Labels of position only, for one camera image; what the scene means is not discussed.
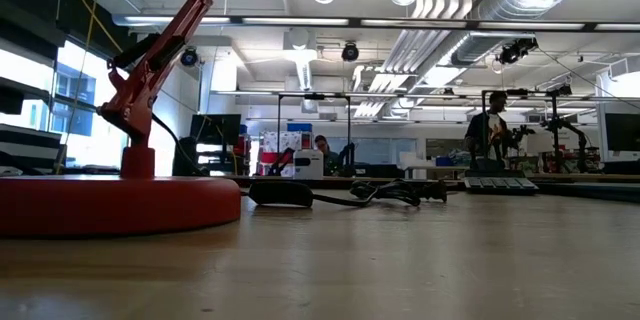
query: computer monitor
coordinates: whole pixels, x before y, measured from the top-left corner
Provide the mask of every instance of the computer monitor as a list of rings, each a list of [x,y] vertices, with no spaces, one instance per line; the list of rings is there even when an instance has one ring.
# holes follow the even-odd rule
[[[191,137],[198,144],[222,145],[222,137],[227,145],[236,145],[240,135],[240,114],[193,115],[191,117]]]
[[[640,114],[605,115],[609,151],[640,152]]]

